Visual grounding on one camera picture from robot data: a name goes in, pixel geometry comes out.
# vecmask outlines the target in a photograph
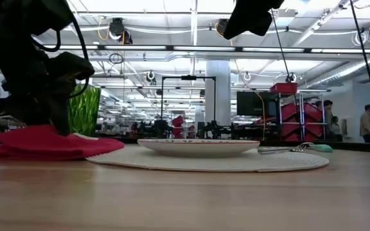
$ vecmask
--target round placemat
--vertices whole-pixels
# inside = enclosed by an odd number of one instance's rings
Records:
[[[229,158],[171,157],[160,155],[141,146],[125,146],[112,153],[87,158],[99,164],[173,171],[204,172],[272,172],[314,169],[329,164],[317,155],[296,152],[260,155],[256,150]]]

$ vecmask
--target table surface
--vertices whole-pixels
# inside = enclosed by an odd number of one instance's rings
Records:
[[[370,230],[370,153],[289,173],[0,161],[0,231]]]

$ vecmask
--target red towel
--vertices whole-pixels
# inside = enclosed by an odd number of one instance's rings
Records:
[[[124,147],[114,139],[90,140],[73,134],[63,137],[50,125],[0,133],[0,143],[0,159],[6,160],[80,160]]]

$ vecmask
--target desk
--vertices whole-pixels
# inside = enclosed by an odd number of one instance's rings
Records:
[[[370,153],[291,173],[0,161],[0,231],[370,230]]]

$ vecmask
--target ceiling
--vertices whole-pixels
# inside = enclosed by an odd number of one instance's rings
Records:
[[[315,33],[306,37],[296,47],[305,48],[360,48],[355,45],[355,22],[351,9],[339,10],[333,17],[324,18],[339,3],[345,0],[286,0],[277,12],[277,28],[283,47],[292,47],[302,36],[304,31],[314,27]],[[369,28],[370,0],[354,0],[357,9],[360,27]],[[70,8],[74,11],[80,27],[83,29],[84,40],[87,45],[116,45],[117,42],[108,38],[103,40],[98,36],[107,36],[107,25],[113,17],[122,17],[123,23],[131,32],[134,45],[181,45],[181,46],[235,46],[235,47],[279,47],[275,27],[271,26],[269,32],[260,37],[244,33],[229,40],[220,37],[215,31],[215,23],[219,19],[229,18],[233,10],[233,0],[198,0],[197,17],[191,16],[195,9],[195,0],[69,0]],[[320,28],[315,27],[318,20]],[[191,39],[191,21],[197,23],[197,40]],[[73,32],[73,27],[61,31],[62,45],[79,45],[79,39]],[[56,44],[54,31],[47,31],[36,38],[45,45]],[[365,42],[370,49],[370,39]],[[81,51],[72,50],[82,56]],[[124,74],[127,77],[125,86],[148,85],[145,76],[149,71],[155,73],[157,84],[161,82],[162,75],[189,74],[193,70],[191,63],[194,53],[183,51],[126,51],[119,52],[125,56],[124,64],[112,65],[108,57],[114,51],[89,51],[91,63],[96,69],[97,76],[92,84],[97,86],[124,86],[123,78],[105,78],[110,75]],[[279,53],[237,53],[237,52],[196,52],[195,74],[203,76],[207,60],[229,60],[235,86],[244,87],[242,74],[250,74],[248,87],[270,87],[277,82],[285,80],[286,69],[282,56]],[[327,55],[327,54],[286,54],[286,64],[290,73],[300,76],[300,81],[314,80],[328,71],[348,64],[360,62],[362,55]],[[184,86],[193,85],[203,87],[203,81],[183,82],[180,80],[167,80],[167,85]],[[130,107],[139,107],[143,104],[152,108],[150,100],[155,96],[154,90],[107,89],[108,94],[122,101],[129,101]],[[171,91],[167,98],[198,98],[199,91],[176,90]],[[118,108],[114,101],[104,99],[108,107]],[[181,107],[195,111],[195,106],[181,104]]]

